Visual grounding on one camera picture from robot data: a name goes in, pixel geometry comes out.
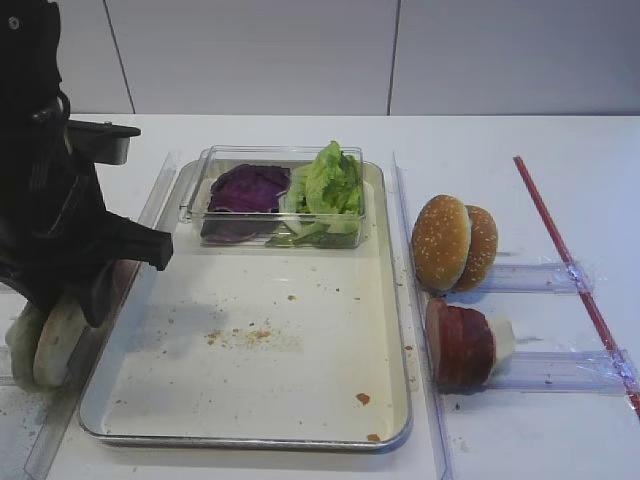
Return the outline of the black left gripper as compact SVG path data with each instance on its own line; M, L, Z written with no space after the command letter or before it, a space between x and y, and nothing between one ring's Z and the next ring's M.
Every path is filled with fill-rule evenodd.
M40 312L65 294L92 328L112 308L116 260L164 271L172 236L107 210L95 164L65 149L1 155L1 280Z

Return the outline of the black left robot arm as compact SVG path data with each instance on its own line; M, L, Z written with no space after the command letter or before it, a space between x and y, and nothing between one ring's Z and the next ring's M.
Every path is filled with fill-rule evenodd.
M63 295L93 327L120 260L166 268L170 234L110 212L96 164L121 164L135 127L73 121L61 89L60 10L1 4L1 281L49 313Z

